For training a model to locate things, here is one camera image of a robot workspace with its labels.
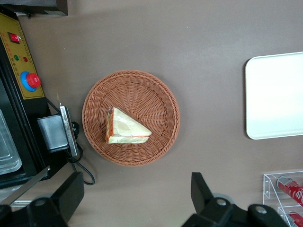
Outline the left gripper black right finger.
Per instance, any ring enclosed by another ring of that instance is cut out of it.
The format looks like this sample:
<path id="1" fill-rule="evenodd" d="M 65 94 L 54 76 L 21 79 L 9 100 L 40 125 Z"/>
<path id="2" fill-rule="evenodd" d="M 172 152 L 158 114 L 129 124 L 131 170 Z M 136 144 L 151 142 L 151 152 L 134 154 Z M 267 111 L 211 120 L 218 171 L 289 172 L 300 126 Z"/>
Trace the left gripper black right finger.
<path id="1" fill-rule="evenodd" d="M 252 204 L 247 210 L 223 197 L 214 197 L 200 172 L 191 175 L 191 199 L 196 212 L 184 227 L 286 227 L 271 207 Z"/>

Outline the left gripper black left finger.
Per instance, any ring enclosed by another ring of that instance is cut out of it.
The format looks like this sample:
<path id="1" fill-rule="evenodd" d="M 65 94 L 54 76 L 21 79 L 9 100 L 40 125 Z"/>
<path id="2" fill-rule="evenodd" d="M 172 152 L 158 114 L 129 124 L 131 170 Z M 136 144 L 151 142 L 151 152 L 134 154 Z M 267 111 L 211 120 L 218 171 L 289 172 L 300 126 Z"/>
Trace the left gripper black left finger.
<path id="1" fill-rule="evenodd" d="M 33 200 L 20 210 L 0 206 L 2 227 L 66 227 L 84 197 L 82 172 L 72 173 L 50 196 Z"/>

